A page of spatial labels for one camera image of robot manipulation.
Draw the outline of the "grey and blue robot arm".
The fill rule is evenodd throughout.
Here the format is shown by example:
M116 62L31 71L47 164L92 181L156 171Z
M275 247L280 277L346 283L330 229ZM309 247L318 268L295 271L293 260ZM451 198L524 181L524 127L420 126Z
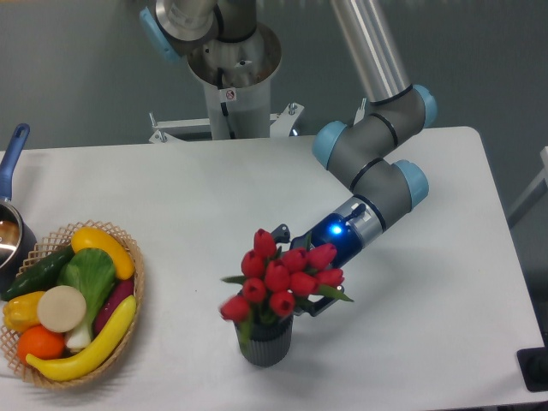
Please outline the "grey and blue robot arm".
M335 1L331 7L365 89L365 114L353 125L325 125L313 155L351 196L305 235L292 237L280 226L273 238L292 248L332 244L339 268L428 195L416 164L386 157L429 127L438 108L426 88L409 80L378 2ZM254 1L156 1L140 12L160 54L171 61L186 57L202 82L216 140L274 135L270 82L281 50L256 14Z

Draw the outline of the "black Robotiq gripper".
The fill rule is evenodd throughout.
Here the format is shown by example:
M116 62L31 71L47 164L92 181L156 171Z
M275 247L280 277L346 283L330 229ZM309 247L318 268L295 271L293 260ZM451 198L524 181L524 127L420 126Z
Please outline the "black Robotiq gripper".
M332 268L342 268L362 249L362 243L355 229L351 229L340 214L331 213L304 235L295 237L291 241L289 226L285 223L278 225L271 236L278 247L290 244L289 248L305 247L317 248L330 243L335 246L337 253L331 262ZM336 301L346 301L342 285L331 287L320 285L316 296L319 300L312 301L310 297L295 298L295 315L307 313L312 317L320 315Z

